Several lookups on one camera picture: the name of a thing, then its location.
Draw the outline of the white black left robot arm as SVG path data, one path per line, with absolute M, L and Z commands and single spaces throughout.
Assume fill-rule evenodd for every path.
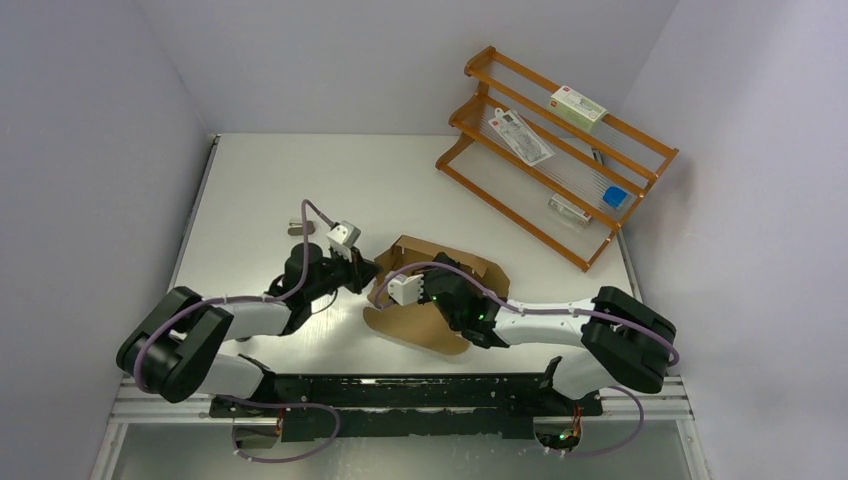
M 189 287 L 173 288 L 124 340 L 116 364 L 140 389 L 171 403 L 203 393 L 236 398 L 249 414 L 264 415 L 290 399 L 276 373 L 247 355 L 222 353 L 222 344 L 291 335 L 313 315 L 314 301 L 340 289 L 359 294 L 380 271 L 358 249 L 345 258 L 299 243 L 260 296 L 209 302 Z

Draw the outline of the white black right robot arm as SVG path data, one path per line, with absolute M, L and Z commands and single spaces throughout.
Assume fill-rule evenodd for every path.
M 680 360 L 673 323 L 635 297 L 603 286 L 584 300 L 527 303 L 499 296 L 454 266 L 433 264 L 422 274 L 421 300 L 449 328 L 485 349 L 560 345 L 539 389 L 542 406 L 562 414 L 590 392 L 625 387 L 654 394 Z

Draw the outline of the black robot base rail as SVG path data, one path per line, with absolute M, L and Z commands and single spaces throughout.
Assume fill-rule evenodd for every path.
M 447 375 L 280 374 L 255 405 L 224 396 L 213 418 L 280 419 L 281 439 L 498 435 L 534 439 L 533 421 L 603 412 L 598 391 L 576 400 L 559 395 L 543 373 Z

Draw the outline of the brown cardboard box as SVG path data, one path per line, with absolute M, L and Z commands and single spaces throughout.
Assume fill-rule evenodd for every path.
M 389 300 L 388 294 L 377 293 L 386 275 L 412 263 L 431 261 L 441 252 L 458 262 L 463 271 L 499 296 L 504 297 L 509 293 L 510 279 L 496 263 L 466 251 L 402 235 L 375 258 L 381 272 L 367 295 L 368 301 L 386 304 Z M 363 309 L 363 317 L 369 328 L 395 342 L 415 345 L 439 354 L 455 356 L 471 346 L 469 341 L 449 328 L 448 323 L 431 303 L 394 305 L 382 311 L 369 305 Z

